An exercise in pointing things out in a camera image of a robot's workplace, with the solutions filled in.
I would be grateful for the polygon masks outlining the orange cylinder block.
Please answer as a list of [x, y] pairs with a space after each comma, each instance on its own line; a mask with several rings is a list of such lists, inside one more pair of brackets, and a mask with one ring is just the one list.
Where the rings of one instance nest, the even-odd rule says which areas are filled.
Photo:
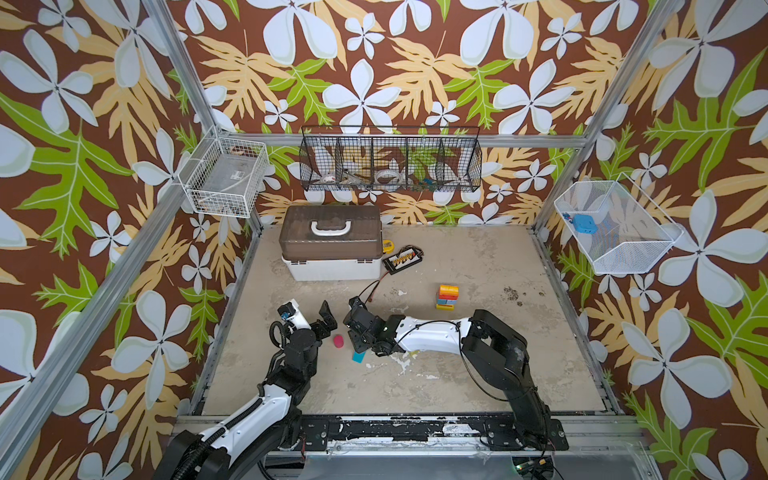
[[459, 297], [459, 288], [452, 285], [440, 285], [438, 297], [444, 299], [457, 299]]

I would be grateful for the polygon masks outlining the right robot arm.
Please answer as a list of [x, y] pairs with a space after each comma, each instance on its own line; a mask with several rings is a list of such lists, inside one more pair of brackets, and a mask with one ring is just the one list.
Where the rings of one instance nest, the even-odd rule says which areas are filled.
[[484, 309], [458, 320], [421, 320], [373, 314], [358, 296], [349, 300], [344, 324], [357, 353], [379, 357], [415, 351], [455, 354], [472, 380], [500, 391], [496, 400], [509, 404], [513, 435], [523, 447], [546, 450], [556, 432], [549, 406], [541, 399], [530, 371], [527, 340]]

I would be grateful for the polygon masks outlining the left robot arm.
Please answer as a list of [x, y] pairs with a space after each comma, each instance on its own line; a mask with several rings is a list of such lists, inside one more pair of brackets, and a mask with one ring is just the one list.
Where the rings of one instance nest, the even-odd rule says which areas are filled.
[[167, 447], [155, 479], [239, 479], [285, 443], [299, 440], [298, 405], [317, 373], [322, 341], [338, 323], [327, 302], [308, 322], [296, 300], [278, 308], [269, 336], [278, 351], [257, 394], [235, 413], [201, 433], [184, 430]]

